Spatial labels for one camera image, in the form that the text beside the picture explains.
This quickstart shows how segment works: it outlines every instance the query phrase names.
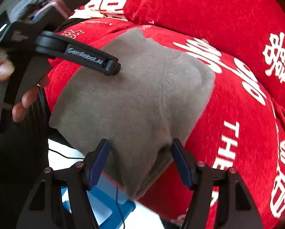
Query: finger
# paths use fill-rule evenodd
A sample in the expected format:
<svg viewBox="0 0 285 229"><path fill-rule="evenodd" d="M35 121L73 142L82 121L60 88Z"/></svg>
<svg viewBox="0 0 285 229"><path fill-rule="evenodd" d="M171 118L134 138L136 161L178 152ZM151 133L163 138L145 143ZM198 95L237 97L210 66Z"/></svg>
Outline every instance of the finger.
<svg viewBox="0 0 285 229"><path fill-rule="evenodd" d="M38 87L35 85L22 97L22 105L24 108L29 108L36 100L38 97Z"/></svg>
<svg viewBox="0 0 285 229"><path fill-rule="evenodd" d="M0 82L7 80L14 70L15 68L11 61L0 58Z"/></svg>
<svg viewBox="0 0 285 229"><path fill-rule="evenodd" d="M41 87L46 87L48 84L49 84L48 76L44 76L38 81L38 85Z"/></svg>
<svg viewBox="0 0 285 229"><path fill-rule="evenodd" d="M22 103L17 103L12 108L12 119L14 122L20 122L25 118L27 109L23 107Z"/></svg>

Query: gray cloth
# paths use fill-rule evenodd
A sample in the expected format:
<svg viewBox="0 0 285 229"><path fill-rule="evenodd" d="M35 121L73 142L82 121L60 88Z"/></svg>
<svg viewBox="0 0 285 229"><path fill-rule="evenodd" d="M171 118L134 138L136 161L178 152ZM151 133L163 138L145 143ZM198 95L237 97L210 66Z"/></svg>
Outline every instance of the gray cloth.
<svg viewBox="0 0 285 229"><path fill-rule="evenodd" d="M22 0L8 15L10 22L32 18L36 12L51 0Z"/></svg>
<svg viewBox="0 0 285 229"><path fill-rule="evenodd" d="M83 154L107 138L113 150L105 173L138 199L171 163L173 138L186 142L215 75L196 58L146 39L139 29L102 50L119 58L119 74L80 67L61 92L50 126Z"/></svg>

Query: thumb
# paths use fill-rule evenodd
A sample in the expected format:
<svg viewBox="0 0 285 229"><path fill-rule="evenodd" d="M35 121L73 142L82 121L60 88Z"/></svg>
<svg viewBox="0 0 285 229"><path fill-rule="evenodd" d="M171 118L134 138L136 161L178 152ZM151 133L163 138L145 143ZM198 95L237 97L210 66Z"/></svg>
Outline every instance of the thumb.
<svg viewBox="0 0 285 229"><path fill-rule="evenodd" d="M0 82L7 80L14 70L15 68L11 61L0 58Z"/></svg>

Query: red cover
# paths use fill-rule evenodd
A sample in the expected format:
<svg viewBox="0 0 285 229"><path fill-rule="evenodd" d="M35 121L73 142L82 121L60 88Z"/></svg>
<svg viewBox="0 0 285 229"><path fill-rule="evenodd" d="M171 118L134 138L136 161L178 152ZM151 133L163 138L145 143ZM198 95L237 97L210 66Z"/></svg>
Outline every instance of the red cover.
<svg viewBox="0 0 285 229"><path fill-rule="evenodd" d="M285 14L275 0L92 0L85 8L205 38L245 62L285 108Z"/></svg>
<svg viewBox="0 0 285 229"><path fill-rule="evenodd" d="M101 48L133 27L131 22L116 19L90 19L60 34ZM233 56L197 38L151 25L137 27L146 37L186 51L216 71L210 101L185 148L211 167L238 169L252 193L265 229L274 227L285 213L285 110L257 82L249 68ZM52 61L52 65L51 82L46 88L51 110L79 67L61 59ZM172 163L140 202L174 223L181 223L191 196L192 192L182 185ZM215 206L209 218L207 228L214 221Z"/></svg>

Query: black cable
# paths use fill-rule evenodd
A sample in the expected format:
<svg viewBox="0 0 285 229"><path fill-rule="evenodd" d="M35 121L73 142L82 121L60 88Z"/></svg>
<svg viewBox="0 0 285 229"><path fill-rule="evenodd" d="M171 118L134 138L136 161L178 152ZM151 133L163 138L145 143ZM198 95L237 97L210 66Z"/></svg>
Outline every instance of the black cable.
<svg viewBox="0 0 285 229"><path fill-rule="evenodd" d="M48 149L49 149L50 151L52 151L52 152L58 153L59 155L61 155L62 157L65 157L65 158L69 158L69 159L84 159L84 158L82 158L82 157L66 157L66 156L64 156L63 154L61 154L61 153L58 152L58 151L52 150L52 149L50 149L50 148L48 148ZM123 225L124 225L124 228L123 228L123 229L125 229L125 220L124 220L124 217L123 217L123 215L122 215L122 211L120 210L120 207L119 207L119 204L118 204L118 188L116 188L116 206L117 206L118 211L119 211L119 213L120 213L120 217L122 218L122 222L123 222Z"/></svg>
<svg viewBox="0 0 285 229"><path fill-rule="evenodd" d="M68 158L68 159L84 159L84 158L82 158L82 157L66 157L66 156L64 156L63 154L61 154L60 152L58 152L58 151L55 151L55 150L52 150L52 149L50 149L50 148L48 148L50 151L53 151L53 152L55 152L55 153L58 153L59 155L61 155L62 157L65 157L65 158Z"/></svg>
<svg viewBox="0 0 285 229"><path fill-rule="evenodd" d="M122 216L122 211L120 210L120 207L119 207L119 204L118 204L118 188L116 188L116 206L117 206L118 211L120 213L120 217L122 218L122 222L124 224L124 229L125 229L125 220L124 220L124 218Z"/></svg>

